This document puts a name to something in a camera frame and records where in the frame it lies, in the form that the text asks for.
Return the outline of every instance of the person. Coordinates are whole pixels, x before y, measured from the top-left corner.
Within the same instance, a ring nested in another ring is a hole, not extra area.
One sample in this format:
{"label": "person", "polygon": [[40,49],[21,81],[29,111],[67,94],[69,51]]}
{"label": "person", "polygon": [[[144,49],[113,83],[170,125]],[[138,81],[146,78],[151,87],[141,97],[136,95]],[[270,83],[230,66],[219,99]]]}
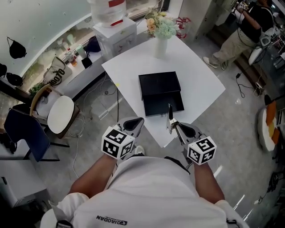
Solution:
{"label": "person", "polygon": [[109,181],[116,163],[104,154],[44,214],[41,228],[56,227],[56,218],[74,228],[249,228],[225,201],[208,164],[194,164],[194,188],[178,160],[146,157],[142,146]]}
{"label": "person", "polygon": [[226,70],[243,51],[255,48],[261,31],[266,32],[273,27],[272,0],[258,0],[257,4],[251,5],[248,11],[236,6],[236,10],[244,16],[240,27],[223,43],[220,51],[210,58],[203,57],[205,63],[213,68],[221,65],[222,70]]}

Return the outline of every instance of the white t-shirt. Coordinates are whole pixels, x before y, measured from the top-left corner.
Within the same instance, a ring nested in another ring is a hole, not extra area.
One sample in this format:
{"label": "white t-shirt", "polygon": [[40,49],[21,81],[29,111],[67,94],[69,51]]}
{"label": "white t-shirt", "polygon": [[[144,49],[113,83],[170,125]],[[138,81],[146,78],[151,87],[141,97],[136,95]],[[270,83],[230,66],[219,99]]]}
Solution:
{"label": "white t-shirt", "polygon": [[[249,228],[226,201],[214,205],[200,198],[189,174],[177,164],[152,157],[126,160],[105,191],[91,199],[69,194],[57,207],[74,228],[227,228],[227,219]],[[56,222],[54,210],[49,210],[41,228]]]}

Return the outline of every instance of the forearm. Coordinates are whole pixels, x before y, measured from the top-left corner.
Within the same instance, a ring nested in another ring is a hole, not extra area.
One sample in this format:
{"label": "forearm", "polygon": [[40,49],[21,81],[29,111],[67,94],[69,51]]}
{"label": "forearm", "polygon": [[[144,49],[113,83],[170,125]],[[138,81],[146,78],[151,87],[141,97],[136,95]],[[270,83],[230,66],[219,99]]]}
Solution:
{"label": "forearm", "polygon": [[256,20],[254,20],[245,10],[242,12],[244,18],[255,28],[260,29],[261,26],[258,24]]}
{"label": "forearm", "polygon": [[199,166],[194,163],[194,168],[196,190],[199,196],[212,204],[224,200],[224,194],[209,165],[206,163]]}
{"label": "forearm", "polygon": [[69,193],[79,192],[91,198],[102,192],[116,163],[116,159],[104,154],[86,173],[73,183]]}

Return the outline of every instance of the white vase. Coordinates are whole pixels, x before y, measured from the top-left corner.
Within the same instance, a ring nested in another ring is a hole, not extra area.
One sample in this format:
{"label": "white vase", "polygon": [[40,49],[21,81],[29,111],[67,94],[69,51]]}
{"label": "white vase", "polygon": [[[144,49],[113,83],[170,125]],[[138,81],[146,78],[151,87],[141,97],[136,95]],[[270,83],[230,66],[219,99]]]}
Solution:
{"label": "white vase", "polygon": [[155,38],[155,58],[161,59],[165,57],[168,39]]}

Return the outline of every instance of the navy chair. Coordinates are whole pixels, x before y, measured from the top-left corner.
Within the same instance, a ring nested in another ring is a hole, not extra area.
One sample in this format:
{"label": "navy chair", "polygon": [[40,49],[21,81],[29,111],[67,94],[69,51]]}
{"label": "navy chair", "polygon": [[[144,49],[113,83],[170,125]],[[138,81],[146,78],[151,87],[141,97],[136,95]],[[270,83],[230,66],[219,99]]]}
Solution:
{"label": "navy chair", "polygon": [[19,110],[10,109],[4,128],[14,143],[21,139],[26,141],[37,162],[59,161],[59,159],[42,159],[50,145],[69,147],[69,145],[50,142],[39,121]]}

